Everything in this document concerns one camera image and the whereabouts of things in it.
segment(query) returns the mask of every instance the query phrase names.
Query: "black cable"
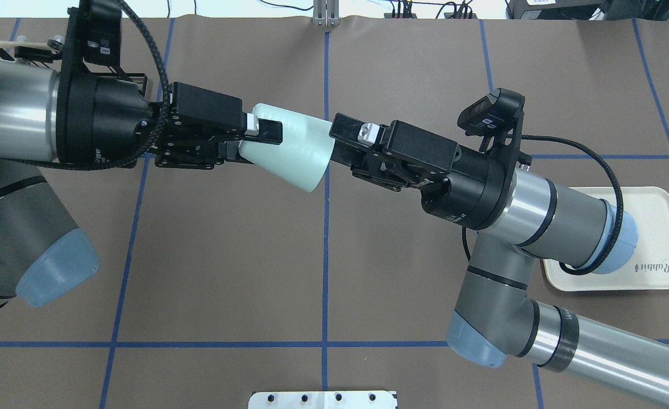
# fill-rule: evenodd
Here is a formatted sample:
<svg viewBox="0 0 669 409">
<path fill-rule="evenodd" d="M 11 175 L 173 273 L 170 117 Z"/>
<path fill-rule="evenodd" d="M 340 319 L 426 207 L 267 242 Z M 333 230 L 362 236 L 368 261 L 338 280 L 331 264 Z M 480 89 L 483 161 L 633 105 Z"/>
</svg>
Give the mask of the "black cable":
<svg viewBox="0 0 669 409">
<path fill-rule="evenodd" d="M 309 11 L 309 10 L 314 8 L 314 5 L 312 5 L 308 9 L 304 9 L 304 8 L 296 7 L 296 6 L 275 5 L 274 3 L 269 3 L 269 2 L 266 2 L 265 0 L 259 0 L 259 2 L 264 3 L 265 5 L 270 5 L 270 6 L 274 6 L 274 7 L 282 7 L 282 8 L 286 8 L 286 9 L 296 9 L 296 10 L 301 10 L 301 11 Z"/>
<path fill-rule="evenodd" d="M 468 236 L 466 235 L 466 227 L 461 226 L 461 239 L 463 240 L 463 251 L 466 253 L 466 259 L 470 261 L 470 251 L 468 249 Z"/>
<path fill-rule="evenodd" d="M 435 15 L 435 18 L 437 19 L 439 16 L 441 16 L 441 11 L 446 8 L 446 6 L 452 5 L 453 6 L 453 14 L 456 14 L 456 10 L 458 10 L 458 5 L 456 5 L 456 2 L 447 2 L 444 3 L 444 5 L 441 5 L 441 9 L 438 10 L 438 13 Z"/>
<path fill-rule="evenodd" d="M 155 145 L 155 140 L 160 136 L 165 128 L 165 125 L 168 124 L 168 116 L 170 115 L 170 85 L 168 83 L 168 75 L 165 72 L 165 64 L 163 63 L 163 58 L 160 56 L 160 50 L 157 49 L 157 44 L 152 38 L 152 34 L 147 29 L 139 16 L 135 13 L 132 8 L 124 0 L 114 0 L 115 3 L 124 11 L 124 13 L 129 16 L 130 20 L 137 26 L 140 34 L 145 39 L 147 47 L 152 54 L 152 59 L 155 62 L 155 68 L 157 68 L 157 73 L 160 75 L 160 88 L 163 91 L 163 101 L 160 108 L 160 119 L 155 124 L 154 129 L 150 132 L 150 137 L 147 138 L 147 141 L 137 150 L 132 153 L 132 155 L 122 158 L 121 160 L 111 161 L 108 163 L 97 163 L 95 165 L 73 165 L 73 164 L 61 164 L 53 163 L 48 161 L 30 161 L 30 160 L 15 160 L 28 165 L 41 166 L 41 168 L 51 168 L 51 169 L 61 169 L 61 170 L 104 170 L 111 168 L 118 168 L 119 166 L 128 165 L 137 160 L 140 156 L 144 155 L 150 147 Z"/>
<path fill-rule="evenodd" d="M 575 142 L 573 140 L 568 140 L 564 139 L 562 137 L 553 137 L 553 136 L 541 136 L 541 135 L 521 135 L 521 139 L 524 140 L 547 140 L 549 142 L 556 142 L 556 143 L 563 143 L 565 145 L 570 145 L 570 147 L 577 148 L 581 150 L 582 152 L 586 153 L 587 155 L 591 156 L 594 160 L 597 161 L 597 163 L 602 166 L 602 169 L 604 169 L 605 173 L 607 173 L 607 176 L 609 177 L 609 181 L 612 184 L 612 189 L 614 189 L 614 196 L 615 196 L 615 203 L 617 205 L 617 216 L 615 217 L 614 220 L 614 226 L 612 228 L 612 233 L 610 233 L 609 238 L 607 239 L 607 243 L 605 244 L 604 249 L 600 252 L 599 256 L 597 256 L 597 259 L 586 269 L 570 269 L 566 264 L 563 262 L 559 263 L 559 266 L 564 272 L 567 272 L 569 274 L 575 275 L 575 276 L 581 276 L 585 274 L 589 274 L 591 272 L 594 272 L 597 267 L 599 267 L 602 262 L 607 259 L 607 256 L 609 256 L 610 251 L 612 251 L 612 248 L 614 248 L 615 243 L 617 243 L 617 238 L 620 235 L 620 229 L 622 228 L 622 217 L 625 212 L 625 202 L 623 202 L 622 199 L 622 189 L 620 189 L 620 182 L 617 181 L 617 177 L 615 176 L 614 172 L 612 171 L 612 168 L 610 168 L 609 165 L 607 165 L 607 162 L 602 158 L 602 156 L 597 155 L 596 152 L 593 150 L 587 148 L 585 145 L 582 145 L 579 142 Z"/>
</svg>

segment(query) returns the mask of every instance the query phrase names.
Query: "light blue joint cap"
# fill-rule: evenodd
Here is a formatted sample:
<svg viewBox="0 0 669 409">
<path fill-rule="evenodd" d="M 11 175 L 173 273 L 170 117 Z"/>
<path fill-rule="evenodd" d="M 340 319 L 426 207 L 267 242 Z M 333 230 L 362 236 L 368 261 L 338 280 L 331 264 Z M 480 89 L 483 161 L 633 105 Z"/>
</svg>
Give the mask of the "light blue joint cap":
<svg viewBox="0 0 669 409">
<path fill-rule="evenodd" d="M 51 244 L 20 278 L 16 294 L 28 305 L 42 306 L 92 277 L 99 257 L 81 228 Z"/>
<path fill-rule="evenodd" d="M 597 259 L 602 249 L 607 245 L 607 239 L 612 233 L 614 228 L 614 220 L 617 217 L 617 207 L 614 207 L 612 204 L 605 202 L 607 206 L 607 220 L 605 221 L 605 227 L 602 231 L 602 238 L 600 239 L 597 249 L 592 254 L 592 257 L 584 264 L 584 266 L 579 267 L 579 269 L 584 269 L 587 266 L 591 266 L 592 263 Z M 620 237 L 617 239 L 614 248 L 610 251 L 609 256 L 605 259 L 602 264 L 597 267 L 594 271 L 594 274 L 609 274 L 615 272 L 620 267 L 625 265 L 625 263 L 633 256 L 635 253 L 635 247 L 638 245 L 638 225 L 635 223 L 635 219 L 628 212 L 622 213 L 622 227 L 620 228 Z"/>
<path fill-rule="evenodd" d="M 506 360 L 506 354 L 475 331 L 456 311 L 453 311 L 446 341 L 456 354 L 478 365 L 498 368 Z"/>
</svg>

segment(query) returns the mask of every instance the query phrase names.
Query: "white tray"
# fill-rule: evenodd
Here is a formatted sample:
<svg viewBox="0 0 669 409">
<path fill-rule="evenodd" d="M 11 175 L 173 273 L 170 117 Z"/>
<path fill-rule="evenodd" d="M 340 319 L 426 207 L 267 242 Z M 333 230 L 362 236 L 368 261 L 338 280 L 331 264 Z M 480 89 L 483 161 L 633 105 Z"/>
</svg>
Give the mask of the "white tray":
<svg viewBox="0 0 669 409">
<path fill-rule="evenodd" d="M 573 189 L 614 205 L 610 187 Z M 557 290 L 669 290 L 669 193 L 653 186 L 625 187 L 622 196 L 638 225 L 635 254 L 616 272 L 584 276 L 567 274 L 558 262 L 544 260 L 547 280 Z"/>
</svg>

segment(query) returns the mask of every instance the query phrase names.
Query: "white label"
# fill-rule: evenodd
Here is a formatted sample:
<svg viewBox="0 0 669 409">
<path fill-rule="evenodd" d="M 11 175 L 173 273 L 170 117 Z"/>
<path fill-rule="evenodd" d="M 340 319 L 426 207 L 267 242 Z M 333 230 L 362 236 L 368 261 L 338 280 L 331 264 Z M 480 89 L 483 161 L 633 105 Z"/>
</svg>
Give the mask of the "white label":
<svg viewBox="0 0 669 409">
<path fill-rule="evenodd" d="M 523 15 L 521 15 L 521 20 L 536 20 L 541 13 L 542 10 L 524 11 Z"/>
</svg>

